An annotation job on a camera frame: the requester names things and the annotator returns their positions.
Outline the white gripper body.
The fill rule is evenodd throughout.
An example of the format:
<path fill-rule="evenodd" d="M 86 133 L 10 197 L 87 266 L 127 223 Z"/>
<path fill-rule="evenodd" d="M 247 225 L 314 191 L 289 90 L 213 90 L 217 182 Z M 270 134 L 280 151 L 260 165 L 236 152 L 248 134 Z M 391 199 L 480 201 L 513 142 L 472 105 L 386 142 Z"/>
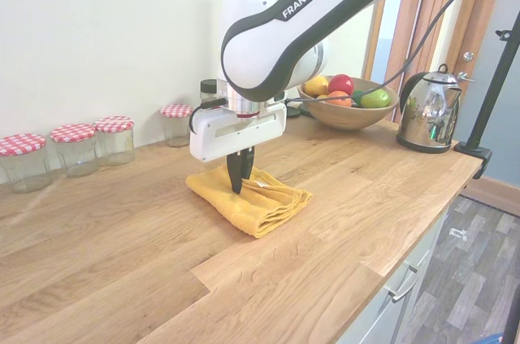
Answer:
<path fill-rule="evenodd" d="M 241 117 L 226 108 L 200 110 L 193 117 L 191 155 L 209 162 L 282 136 L 287 108 L 274 103 L 252 117 Z"/>

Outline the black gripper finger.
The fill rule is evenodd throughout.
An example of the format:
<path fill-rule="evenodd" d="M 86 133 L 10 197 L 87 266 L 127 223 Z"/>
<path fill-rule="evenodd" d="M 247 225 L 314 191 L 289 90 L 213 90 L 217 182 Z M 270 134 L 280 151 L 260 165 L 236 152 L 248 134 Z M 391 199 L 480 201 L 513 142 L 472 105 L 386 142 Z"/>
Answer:
<path fill-rule="evenodd" d="M 231 182 L 232 191 L 239 194 L 242 189 L 242 151 L 238 151 L 227 156 L 227 173 Z"/>
<path fill-rule="evenodd" d="M 255 147 L 242 150 L 242 178 L 248 180 L 254 165 Z"/>

